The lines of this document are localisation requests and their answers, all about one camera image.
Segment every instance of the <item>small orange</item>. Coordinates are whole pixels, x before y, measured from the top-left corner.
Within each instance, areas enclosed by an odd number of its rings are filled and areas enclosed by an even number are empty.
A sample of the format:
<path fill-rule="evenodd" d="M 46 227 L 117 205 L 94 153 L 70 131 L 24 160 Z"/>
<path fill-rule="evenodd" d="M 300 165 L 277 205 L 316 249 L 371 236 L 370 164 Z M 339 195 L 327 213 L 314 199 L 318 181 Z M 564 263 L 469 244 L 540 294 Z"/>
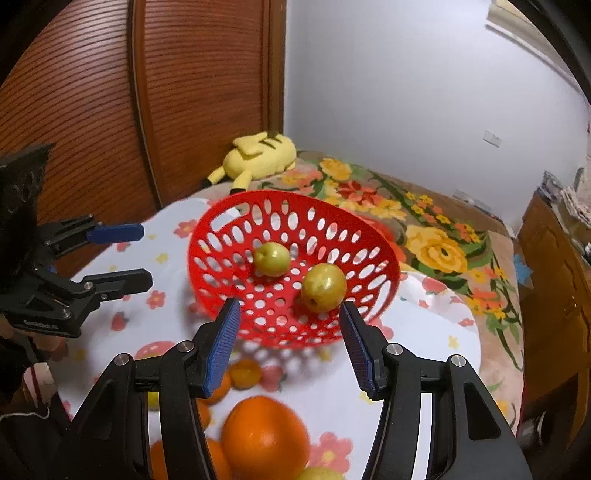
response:
<path fill-rule="evenodd" d="M 150 447 L 150 459 L 152 461 L 152 478 L 154 480 L 168 480 L 162 440 L 157 441 Z"/>
<path fill-rule="evenodd" d="M 209 413 L 209 408 L 201 398 L 196 398 L 195 403 L 197 404 L 197 411 L 199 412 L 199 419 L 201 420 L 201 426 L 203 430 L 207 428 L 209 422 L 212 421 L 212 415 Z"/>
<path fill-rule="evenodd" d="M 209 456 L 212 459 L 213 469 L 216 471 L 217 480 L 232 480 L 232 471 L 223 454 L 220 443 L 212 439 L 207 439 L 207 448 L 209 449 Z"/>
<path fill-rule="evenodd" d="M 242 480 L 294 480 L 308 463 L 310 438 L 292 409 L 257 396 L 230 412 L 222 447 L 232 472 Z"/>
<path fill-rule="evenodd" d="M 238 390 L 254 387 L 261 381 L 262 370 L 258 362 L 245 358 L 230 367 L 232 386 Z"/>
<path fill-rule="evenodd" d="M 228 372 L 224 373 L 222 378 L 222 383 L 219 387 L 217 387 L 211 397 L 209 398 L 202 398 L 202 402 L 205 405 L 214 405 L 217 402 L 221 401 L 223 397 L 226 396 L 230 387 L 232 386 L 232 380 L 230 379 L 230 374 Z"/>

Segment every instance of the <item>wooden wardrobe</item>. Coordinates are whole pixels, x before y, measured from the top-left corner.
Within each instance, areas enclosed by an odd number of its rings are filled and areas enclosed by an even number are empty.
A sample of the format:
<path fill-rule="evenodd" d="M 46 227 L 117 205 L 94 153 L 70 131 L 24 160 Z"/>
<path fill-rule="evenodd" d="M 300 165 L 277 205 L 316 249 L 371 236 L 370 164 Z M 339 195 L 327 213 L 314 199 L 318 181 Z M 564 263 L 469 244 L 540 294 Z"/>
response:
<path fill-rule="evenodd" d="M 0 153 L 56 144 L 39 223 L 146 220 L 197 191 L 235 137 L 282 130 L 285 0 L 63 3 L 0 86 Z"/>

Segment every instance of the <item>red plastic basket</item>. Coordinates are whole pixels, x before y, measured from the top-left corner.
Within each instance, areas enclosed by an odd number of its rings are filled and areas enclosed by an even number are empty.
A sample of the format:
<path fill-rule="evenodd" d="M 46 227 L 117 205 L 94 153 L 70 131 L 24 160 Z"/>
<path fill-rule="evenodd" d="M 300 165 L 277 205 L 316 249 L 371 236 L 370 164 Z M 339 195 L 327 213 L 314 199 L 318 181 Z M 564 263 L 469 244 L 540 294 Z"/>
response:
<path fill-rule="evenodd" d="M 233 207 L 240 216 L 222 225 L 220 215 L 238 215 Z M 290 249 L 285 277 L 261 276 L 254 267 L 252 253 L 268 241 Z M 338 309 L 316 314 L 298 298 L 305 274 L 321 262 L 346 274 L 346 299 L 366 322 L 386 309 L 398 289 L 400 266 L 377 230 L 352 213 L 295 193 L 259 190 L 225 198 L 199 220 L 189 244 L 196 298 L 215 318 L 226 298 L 237 297 L 239 337 L 263 346 L 304 348 L 341 338 Z"/>

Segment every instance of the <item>floral bedspread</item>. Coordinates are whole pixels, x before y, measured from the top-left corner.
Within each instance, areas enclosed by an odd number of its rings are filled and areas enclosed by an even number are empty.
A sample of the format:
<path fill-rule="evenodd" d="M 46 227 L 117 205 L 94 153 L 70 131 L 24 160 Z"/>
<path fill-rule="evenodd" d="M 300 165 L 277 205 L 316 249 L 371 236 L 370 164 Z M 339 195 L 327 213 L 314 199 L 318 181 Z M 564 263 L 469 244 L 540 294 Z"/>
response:
<path fill-rule="evenodd" d="M 251 189 L 296 192 L 347 209 L 392 245 L 403 271 L 419 271 L 454 290 L 480 334 L 479 375 L 517 429 L 523 391 L 523 334 L 513 246 L 502 224 L 474 207 L 417 185 L 317 152 L 299 152 L 295 169 Z M 228 195 L 220 184 L 197 195 Z"/>

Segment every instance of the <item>yellow plush toy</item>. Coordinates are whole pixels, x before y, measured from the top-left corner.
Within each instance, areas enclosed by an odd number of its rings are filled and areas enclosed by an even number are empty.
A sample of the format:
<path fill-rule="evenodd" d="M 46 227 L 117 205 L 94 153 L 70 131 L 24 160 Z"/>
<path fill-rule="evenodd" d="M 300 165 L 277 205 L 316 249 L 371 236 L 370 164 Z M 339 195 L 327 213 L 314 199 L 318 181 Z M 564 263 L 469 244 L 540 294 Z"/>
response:
<path fill-rule="evenodd" d="M 227 175 L 234 183 L 231 193 L 248 189 L 251 180 L 260 180 L 296 166 L 296 147 L 285 135 L 276 132 L 261 132 L 239 137 L 232 142 L 234 147 L 223 166 L 215 169 L 207 183 L 215 185 Z"/>

